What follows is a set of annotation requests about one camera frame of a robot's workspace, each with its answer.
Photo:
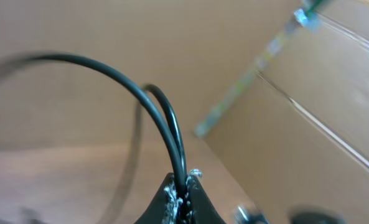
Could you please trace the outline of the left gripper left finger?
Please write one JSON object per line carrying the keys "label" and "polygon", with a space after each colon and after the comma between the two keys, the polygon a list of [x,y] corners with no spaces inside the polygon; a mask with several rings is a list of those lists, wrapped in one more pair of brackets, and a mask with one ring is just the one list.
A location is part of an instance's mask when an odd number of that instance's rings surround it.
{"label": "left gripper left finger", "polygon": [[144,213],[135,224],[176,224],[180,198],[174,184],[173,173],[168,173]]}

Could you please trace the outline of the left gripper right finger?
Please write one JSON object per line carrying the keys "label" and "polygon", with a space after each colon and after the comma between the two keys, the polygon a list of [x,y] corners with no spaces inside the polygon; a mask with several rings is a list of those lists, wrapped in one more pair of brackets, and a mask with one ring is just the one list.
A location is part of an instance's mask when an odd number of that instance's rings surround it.
{"label": "left gripper right finger", "polygon": [[190,212],[187,214],[189,223],[224,224],[225,221],[218,214],[199,181],[202,175],[199,169],[192,169],[187,176],[186,184],[188,193],[186,199],[188,201],[187,205],[190,208]]}

